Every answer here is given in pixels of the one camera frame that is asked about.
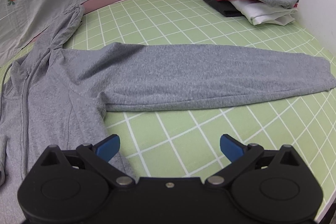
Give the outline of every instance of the zipper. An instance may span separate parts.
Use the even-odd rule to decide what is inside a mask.
[[[29,72],[25,77],[23,83],[23,91],[22,91],[22,119],[23,119],[23,153],[22,153],[22,169],[21,175],[22,179],[26,177],[28,174],[28,89],[27,89],[27,79],[29,77]]]
[[[28,174],[28,147],[29,147],[29,135],[28,135],[28,123],[29,123],[29,116],[28,116],[28,90],[30,86],[30,81],[32,80],[32,76],[36,72],[37,68],[39,67],[41,61],[50,53],[50,48],[46,50],[46,52],[42,55],[42,57],[38,60],[38,62],[35,64],[35,66],[27,71],[27,74],[24,78],[23,83],[23,91],[22,91],[22,127],[23,127],[23,133],[22,133],[22,158],[21,158],[21,178],[22,180],[25,179],[25,177]]]

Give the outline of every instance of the hoodie pocket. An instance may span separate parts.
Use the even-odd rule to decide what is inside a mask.
[[[0,135],[0,186],[5,182],[5,158],[7,136]]]

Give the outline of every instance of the white grid line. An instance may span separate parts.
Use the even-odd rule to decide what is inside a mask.
[[[235,127],[232,125],[231,121],[228,119],[227,115],[225,114],[225,112],[220,109],[221,114],[223,115],[224,119],[227,121],[227,123],[229,124],[229,126],[231,127],[231,129],[233,130],[233,132],[236,134],[236,136],[238,137],[238,140],[241,143],[244,143],[244,141],[242,140],[242,138],[240,137],[240,135],[238,134],[237,130],[235,129]]]
[[[249,110],[249,112],[252,114],[253,118],[257,121],[258,125],[261,127],[261,130],[266,134],[267,138],[269,139],[269,141],[271,142],[271,144],[273,145],[274,149],[277,149],[276,145],[274,144],[273,140],[270,138],[270,136],[268,135],[267,131],[265,130],[265,127],[261,124],[261,122],[259,122],[258,118],[254,115],[253,111],[250,109],[250,107],[247,105],[246,106],[247,109]]]
[[[86,26],[86,49],[89,49],[89,42],[87,39],[87,17],[85,17],[85,26]]]
[[[240,21],[238,21],[238,20],[236,20],[236,18],[234,18],[234,20],[236,21],[236,22],[238,22],[240,25],[242,25],[246,30],[243,30],[243,31],[251,31],[252,29],[247,29],[243,24],[241,24],[241,22]]]
[[[305,129],[301,132],[301,134],[296,138],[296,141],[302,136],[302,134],[307,130],[307,128],[310,126],[310,124],[314,121],[314,119],[316,118],[316,116],[320,113],[323,105],[325,104],[326,101],[324,101],[324,103],[322,104],[322,106],[320,107],[320,109],[316,112],[316,114],[314,115],[313,119],[305,126]]]
[[[308,162],[308,160],[307,160],[305,154],[303,153],[301,147],[299,146],[299,144],[298,144],[297,141],[295,140],[295,137],[294,137],[293,133],[289,130],[289,128],[287,127],[287,125],[285,124],[285,122],[283,121],[283,119],[281,118],[281,116],[279,115],[279,113],[275,110],[275,108],[273,107],[273,105],[272,105],[270,102],[268,102],[268,104],[269,104],[270,107],[273,109],[273,111],[276,113],[278,119],[282,122],[283,126],[287,129],[287,131],[289,132],[289,134],[290,134],[291,137],[293,138],[293,142],[291,143],[291,145],[293,146],[294,144],[296,144],[296,146],[299,148],[301,154],[303,155],[304,160],[305,160],[306,162]]]
[[[222,116],[222,114],[218,114],[218,115],[216,115],[216,116],[213,116],[213,117],[211,117],[210,119],[208,119],[208,120],[206,120],[206,121],[204,121],[204,122],[201,122],[201,123],[199,124],[199,126],[203,126],[203,125],[207,124],[208,122],[211,122],[211,121],[217,119],[217,118],[220,117],[220,116]],[[177,139],[177,138],[183,136],[184,134],[186,134],[186,133],[188,133],[188,132],[190,132],[190,131],[193,131],[193,130],[195,130],[195,129],[197,129],[197,128],[198,128],[197,126],[194,126],[194,127],[192,127],[192,128],[189,128],[189,129],[183,131],[182,133],[177,134],[177,135],[171,137],[171,140]],[[165,144],[165,143],[167,143],[167,142],[168,142],[168,140],[165,140],[165,141],[162,141],[162,142],[160,142],[160,143],[157,143],[157,144],[155,144],[155,145],[153,145],[153,146],[151,146],[151,147],[145,148],[145,149],[141,150],[141,153],[144,153],[144,152],[146,152],[146,151],[152,150],[153,148],[156,148],[156,147],[158,147],[158,146],[160,146],[160,145],[163,145],[163,144]],[[138,155],[138,152],[137,152],[137,153],[133,153],[133,154],[131,154],[131,155],[128,155],[126,158],[129,159],[129,158],[132,158],[132,157],[137,156],[137,155]]]
[[[152,28],[152,27],[154,27],[154,26],[158,26],[158,25],[162,25],[162,24],[164,24],[164,23],[162,23],[162,24],[155,24],[154,22],[153,22],[153,20],[141,9],[141,11],[145,14],[145,16],[151,21],[151,23],[153,24],[153,26],[150,26],[150,27],[148,27],[148,28],[145,28],[145,29],[142,29],[142,30],[146,30],[146,29],[149,29],[149,28]],[[167,41],[168,41],[168,43],[169,44],[171,44],[171,42],[169,41],[169,39],[167,39],[167,37],[164,35],[164,33],[158,28],[158,27],[156,27],[156,29],[162,34],[162,36],[161,37],[164,37]]]
[[[336,159],[334,160],[334,163],[333,163],[332,166],[330,167],[330,170],[333,169],[335,163],[336,163]],[[327,180],[327,178],[328,178],[329,175],[331,176],[331,172],[330,172],[330,171],[328,172],[328,175],[325,177],[325,179],[322,181],[321,185],[323,185],[323,184],[325,183],[325,181]]]
[[[300,97],[296,98],[295,101],[293,103],[291,103],[288,107],[285,108],[285,110],[283,110],[279,115],[281,116],[282,114],[284,114],[288,109],[290,109],[291,105],[294,104],[297,100],[299,100]],[[278,118],[275,117],[273,120],[271,120],[270,122],[268,122],[264,128],[268,127],[270,124],[272,124],[275,120],[277,120]],[[244,140],[243,143],[248,142],[249,140],[251,140],[252,138],[254,138],[255,136],[257,136],[261,131],[263,131],[263,129],[259,129],[257,132],[255,132],[254,134],[252,134],[250,137],[248,137],[246,140]]]
[[[114,15],[113,15],[113,13],[112,13],[111,5],[109,5],[109,8],[110,8],[110,12],[111,12],[111,14],[112,14],[112,16],[113,16],[113,20],[115,21],[115,24],[116,24],[116,26],[117,26],[118,32],[119,32],[119,34],[120,34],[120,37],[121,37],[123,43],[126,44],[126,43],[125,43],[125,40],[124,40],[124,37],[123,37],[123,35],[121,34],[121,31],[120,31],[120,29],[119,29],[118,22],[116,21]]]
[[[75,43],[75,36],[72,35],[72,46],[71,46],[71,49],[74,49],[74,43]]]
[[[300,120],[300,121],[303,123],[303,125],[305,126],[305,123],[303,122],[303,120],[301,119],[300,115],[296,112],[296,110],[295,110],[295,108],[294,108],[293,106],[292,106],[292,109],[294,110],[295,114],[299,117],[299,120]],[[308,134],[310,135],[310,137],[312,138],[313,142],[315,143],[315,145],[316,145],[316,147],[317,147],[317,149],[318,149],[317,154],[319,154],[320,151],[321,151],[321,148],[323,147],[323,145],[321,145],[321,147],[319,147],[318,144],[317,144],[317,142],[316,142],[315,139],[313,138],[312,134],[310,133],[308,127],[306,127],[306,130],[307,130]],[[322,156],[322,159],[323,159],[323,161],[324,161],[326,167],[328,168],[328,171],[330,172],[330,169],[329,169],[329,167],[328,167],[328,164],[327,164],[327,162],[326,162],[324,156],[322,155],[322,153],[320,153],[320,155]]]
[[[141,113],[138,113],[138,114],[133,115],[133,116],[131,116],[131,117],[128,117],[128,120],[132,120],[133,118],[139,117],[139,116],[142,115],[142,114],[144,114],[144,112],[141,112]],[[121,120],[121,121],[119,121],[119,122],[116,122],[116,123],[114,123],[114,124],[111,124],[111,125],[107,126],[106,128],[115,127],[115,126],[117,126],[117,125],[119,125],[119,124],[121,124],[121,123],[123,123],[123,122],[126,122],[126,120],[125,120],[125,119],[124,119],[124,120]]]
[[[104,44],[104,46],[106,46],[105,38],[104,38],[104,34],[103,34],[103,27],[101,26],[101,22],[100,22],[99,9],[97,10],[97,14],[98,14],[98,20],[99,20],[99,26],[100,26],[101,36],[103,38],[103,44]]]
[[[211,24],[206,18],[202,17],[205,21],[207,21],[209,24]],[[234,45],[237,45],[235,42],[233,42],[226,34],[224,34],[220,29],[218,29],[216,26],[214,26],[220,33],[223,34],[223,36],[225,36],[227,39],[229,39]]]
[[[316,155],[313,157],[313,159],[308,163],[309,164],[309,166],[311,166],[311,164],[314,162],[314,160],[316,159],[316,157],[319,155],[319,154],[321,154],[321,156],[322,156],[322,158],[323,158],[323,155],[322,155],[322,153],[321,153],[321,149],[323,148],[323,146],[325,145],[325,143],[329,140],[328,138],[329,138],[329,135],[331,134],[331,132],[332,132],[332,130],[333,130],[333,128],[331,128],[331,130],[329,131],[329,133],[328,133],[328,135],[325,135],[326,136],[326,138],[324,139],[324,141],[323,141],[323,143],[321,144],[321,147],[318,147],[318,152],[316,153]],[[328,168],[328,173],[330,173],[330,171],[331,171],[331,168],[329,169],[329,166],[328,166],[328,164],[327,164],[327,162],[325,161],[325,159],[323,158],[323,160],[324,160],[324,162],[325,162],[325,165],[327,166],[327,168]]]
[[[218,161],[218,163],[219,163],[220,167],[221,167],[221,168],[224,168],[224,166],[223,166],[222,162],[221,162],[221,161],[220,161],[220,159],[218,158],[218,156],[217,156],[217,154],[216,154],[216,152],[215,152],[214,148],[213,148],[213,147],[212,147],[212,145],[210,144],[210,142],[209,142],[209,140],[208,140],[207,136],[205,136],[205,134],[204,134],[204,132],[203,132],[202,128],[200,127],[200,125],[199,125],[199,124],[198,124],[198,122],[196,121],[196,119],[195,119],[194,115],[191,113],[191,111],[190,111],[190,110],[188,110],[188,113],[189,113],[189,115],[191,116],[191,118],[193,119],[194,123],[196,124],[196,126],[197,126],[198,130],[200,131],[200,133],[201,133],[202,137],[205,139],[205,142],[206,142],[206,143],[207,143],[207,145],[209,146],[209,148],[210,148],[211,152],[212,152],[212,153],[213,153],[213,155],[215,156],[215,159]]]
[[[278,26],[277,26],[277,29],[278,30],[280,30],[280,32],[282,32],[282,33],[284,33]],[[289,39],[290,41],[292,41],[295,45],[297,45],[297,43],[295,43],[291,38],[290,38],[290,36],[288,36],[288,34],[286,35],[286,37],[287,37],[287,39]]]
[[[141,30],[137,30],[137,31],[134,31],[134,32],[130,32],[130,33],[128,33],[128,34],[132,34],[132,33],[138,33],[138,32],[141,32],[141,31],[143,31],[143,30],[146,30],[146,29],[149,29],[149,28],[152,28],[152,27],[155,27],[155,26],[160,26],[160,25],[164,25],[164,24],[166,24],[167,22],[165,22],[165,23],[161,23],[161,24],[154,24],[154,26],[151,26],[151,27],[147,27],[147,28],[143,28],[143,29],[141,29]],[[127,24],[129,24],[129,23],[126,23],[126,24],[123,24],[123,25],[117,25],[117,27],[122,27],[122,26],[124,26],[124,25],[127,25]],[[176,34],[176,33],[180,33],[180,32],[185,32],[185,31],[189,31],[189,30],[193,30],[193,29],[199,29],[199,28],[201,28],[201,27],[206,27],[206,26],[212,26],[213,24],[207,24],[207,25],[203,25],[203,26],[200,26],[200,27],[193,27],[193,28],[190,28],[190,29],[186,29],[186,30],[183,30],[183,31],[181,31],[181,30],[179,30],[179,31],[177,31],[177,32],[173,32],[173,33],[170,33],[169,35],[171,35],[171,34]],[[219,36],[217,36],[217,37],[211,37],[211,38],[207,38],[207,39],[204,39],[204,40],[201,40],[201,41],[197,41],[197,42],[194,42],[194,44],[196,44],[196,43],[201,43],[201,42],[204,42],[204,41],[207,41],[207,40],[211,40],[214,44],[216,44],[213,40],[214,39],[216,39],[216,38],[219,38],[219,37],[226,37],[227,39],[229,39],[227,36],[228,35],[230,35],[230,34],[234,34],[234,33],[241,33],[241,32],[246,32],[246,31],[250,31],[250,30],[248,30],[248,29],[246,29],[246,30],[241,30],[241,31],[235,31],[235,32],[231,32],[231,33],[227,33],[227,34],[224,34],[223,32],[221,32],[220,31],[220,29],[218,29],[216,26],[214,26],[222,35],[219,35]],[[155,38],[153,38],[153,39],[148,39],[147,41],[151,41],[151,40],[155,40],[155,39],[158,39],[158,38],[161,38],[161,37],[165,37],[166,38],[166,36],[162,33],[162,31],[159,29],[159,28],[157,28],[160,32],[161,32],[161,34],[162,34],[162,36],[160,36],[160,37],[155,37]],[[281,35],[281,36],[278,36],[279,38],[281,38],[282,39],[282,37],[286,37],[287,36],[287,34],[284,34],[284,35]],[[255,42],[255,43],[250,43],[250,44],[248,44],[248,45],[246,45],[246,46],[253,46],[253,47],[255,47],[255,45],[257,45],[257,44],[260,44],[260,43],[265,43],[265,42],[267,42],[267,41],[273,41],[273,42],[275,42],[274,40],[273,40],[273,38],[269,38],[269,39],[266,39],[266,40],[263,40],[263,41],[259,41],[259,42]]]
[[[220,159],[222,159],[222,158],[224,158],[224,157],[225,157],[224,155],[221,155],[221,156],[219,156],[217,159],[214,159],[214,160],[212,160],[211,162],[208,162],[207,164],[201,166],[200,168],[198,168],[198,169],[196,169],[196,170],[190,172],[189,175],[188,175],[188,177],[191,177],[193,174],[196,174],[197,172],[202,171],[204,168],[206,168],[206,167],[208,167],[208,166],[214,164],[215,162],[217,162],[218,159],[220,160]]]
[[[332,108],[332,110],[334,111],[334,113],[336,114],[336,110],[332,107],[332,105],[330,104],[329,101],[328,101],[328,104],[330,105],[330,107]]]
[[[178,32],[175,32],[175,33],[180,33],[180,32],[182,32],[182,33],[184,33],[184,31],[182,31],[169,17],[167,17],[167,13],[163,13],[163,12],[161,12],[161,10],[159,10],[159,8],[161,8],[161,7],[158,7],[158,11],[163,15],[163,16],[165,16],[168,20],[169,20],[169,22],[170,23],[172,23],[176,28],[178,28],[179,29],[179,31]],[[194,42],[189,38],[189,37],[187,37],[186,36],[186,38],[191,42],[191,44],[194,44]]]
[[[148,170],[148,167],[147,167],[147,165],[146,165],[146,163],[145,163],[145,160],[144,160],[144,158],[143,158],[143,156],[142,156],[142,153],[141,153],[140,148],[139,148],[139,146],[138,146],[137,140],[135,139],[133,130],[132,130],[132,128],[131,128],[131,124],[129,123],[129,119],[128,119],[128,117],[127,117],[127,115],[126,115],[125,112],[124,112],[124,118],[125,118],[125,121],[126,121],[128,130],[129,130],[129,133],[130,133],[130,135],[131,135],[131,138],[132,138],[132,140],[133,140],[134,146],[135,146],[136,150],[138,151],[138,155],[139,155],[139,157],[140,157],[140,160],[141,160],[141,163],[142,163],[142,165],[143,165],[143,168],[145,169],[145,172],[146,172],[147,176],[150,177],[151,174],[150,174],[150,172],[149,172],[149,170]]]
[[[175,7],[172,7],[176,12],[178,12],[180,15],[182,15],[182,16],[184,16],[179,10],[177,10]],[[197,29],[199,29],[205,36],[207,36],[208,37],[208,39],[209,40],[211,40],[212,41],[212,39],[204,32],[204,31],[202,31],[200,28],[198,28],[197,27],[197,25],[196,24],[194,24],[194,22],[192,22],[189,18],[186,18],[192,25],[194,25]]]
[[[281,39],[284,43],[286,43],[286,45],[290,48],[290,45],[288,45],[287,42],[286,42],[282,37],[280,37],[280,39]],[[283,51],[285,51],[285,50],[283,49],[283,47],[281,47],[275,40],[273,40],[273,41],[274,41],[274,43],[277,44]]]
[[[183,168],[183,170],[184,170],[184,172],[185,172],[185,175],[188,176],[188,175],[189,175],[189,172],[188,172],[187,168],[185,167],[185,165],[184,165],[184,163],[183,163],[183,161],[182,161],[182,159],[181,159],[179,153],[177,152],[177,150],[176,150],[176,148],[175,148],[175,146],[174,146],[174,144],[173,144],[173,142],[172,142],[172,140],[171,140],[171,138],[170,138],[170,136],[169,136],[169,134],[168,134],[168,132],[167,132],[167,129],[166,129],[166,127],[164,126],[164,124],[163,124],[163,122],[162,122],[162,120],[161,120],[161,118],[160,118],[160,116],[159,116],[159,114],[158,114],[157,112],[155,112],[155,115],[156,115],[157,119],[159,120],[159,123],[160,123],[160,125],[161,125],[161,127],[162,127],[164,133],[166,134],[166,137],[167,137],[167,139],[168,139],[168,142],[170,143],[171,147],[173,148],[173,151],[174,151],[174,153],[175,153],[175,155],[176,155],[176,157],[177,157],[177,159],[178,159],[180,165],[182,166],[182,168]]]
[[[124,10],[126,11],[127,15],[129,16],[129,18],[131,19],[131,21],[133,22],[133,25],[136,27],[136,29],[138,30],[138,32],[140,33],[142,39],[144,40],[144,42],[148,45],[148,42],[147,40],[145,39],[145,37],[143,36],[142,32],[140,32],[138,26],[134,23],[133,19],[130,17],[129,13],[127,12],[127,10],[125,9],[124,5],[122,2],[120,2],[120,4],[122,5],[122,7],[124,8]]]
[[[307,108],[309,109],[309,111],[313,114],[313,112],[311,111],[310,107],[306,104],[305,101],[304,101],[304,103],[305,103],[305,105],[307,106]],[[336,156],[335,149],[334,149],[332,143],[330,142],[330,140],[329,140],[329,138],[328,138],[329,135],[330,135],[330,133],[331,133],[331,131],[332,131],[333,129],[335,129],[335,128],[334,128],[335,123],[332,123],[332,122],[331,122],[331,120],[329,119],[328,115],[325,113],[325,111],[324,111],[323,108],[322,108],[322,111],[324,112],[324,114],[326,115],[327,119],[329,120],[329,122],[330,122],[330,124],[331,124],[331,130],[330,130],[330,132],[329,132],[328,135],[327,135],[326,132],[324,131],[323,127],[321,126],[321,124],[320,124],[320,122],[319,122],[319,120],[316,119],[316,121],[317,121],[317,123],[319,124],[320,128],[322,129],[324,135],[326,136],[326,140],[327,140],[327,141],[329,142],[329,144],[331,145],[331,148],[332,148],[332,150],[333,150],[333,152],[334,152],[334,154],[335,154],[335,156]]]

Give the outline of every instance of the green grid mat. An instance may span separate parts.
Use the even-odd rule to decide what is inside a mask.
[[[333,55],[298,23],[252,26],[244,17],[222,16],[202,0],[125,0],[85,15],[82,22],[65,48],[97,50],[112,42],[238,45],[322,56],[336,75]],[[322,185],[320,212],[335,191],[335,122],[335,90],[231,108],[105,117],[109,134],[120,136],[121,153],[138,176],[204,180],[230,163],[219,148],[224,133],[265,149],[292,144]]]

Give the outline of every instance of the folded white shirt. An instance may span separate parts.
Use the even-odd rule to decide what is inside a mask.
[[[252,25],[265,23],[285,26],[293,22],[291,15],[297,12],[297,8],[285,9],[281,6],[271,7],[263,2],[254,0],[229,0]]]

